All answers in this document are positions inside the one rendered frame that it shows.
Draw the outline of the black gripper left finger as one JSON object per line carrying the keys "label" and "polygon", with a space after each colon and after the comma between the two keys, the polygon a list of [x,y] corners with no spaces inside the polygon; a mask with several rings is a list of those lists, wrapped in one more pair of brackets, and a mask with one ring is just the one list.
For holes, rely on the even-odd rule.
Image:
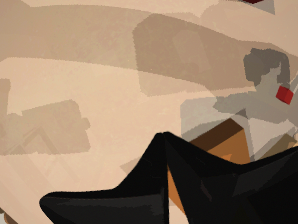
{"label": "black gripper left finger", "polygon": [[39,200],[53,224],[169,224],[168,156],[162,132],[113,189],[51,192]]}

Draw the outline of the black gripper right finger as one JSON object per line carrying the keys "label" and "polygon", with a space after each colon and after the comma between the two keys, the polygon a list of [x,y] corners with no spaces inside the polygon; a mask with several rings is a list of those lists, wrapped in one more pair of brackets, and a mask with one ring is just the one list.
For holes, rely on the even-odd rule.
{"label": "black gripper right finger", "polygon": [[170,131],[162,135],[189,224],[230,224],[243,198],[298,171],[298,145],[241,165],[202,151]]}

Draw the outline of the tan rectangular board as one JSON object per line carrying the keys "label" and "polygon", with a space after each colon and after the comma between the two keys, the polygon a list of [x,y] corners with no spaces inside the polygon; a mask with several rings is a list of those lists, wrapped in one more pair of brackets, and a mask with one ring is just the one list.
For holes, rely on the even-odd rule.
{"label": "tan rectangular board", "polygon": [[277,144],[274,144],[273,147],[271,147],[270,151],[267,151],[265,153],[265,155],[259,157],[259,160],[262,160],[263,157],[267,157],[267,156],[273,156],[275,155],[275,153],[282,152],[282,151],[286,151],[286,149],[289,148],[293,148],[295,147],[295,145],[298,145],[298,141],[294,140],[293,136],[290,135],[283,135],[282,139],[279,139],[279,141],[277,141]]}

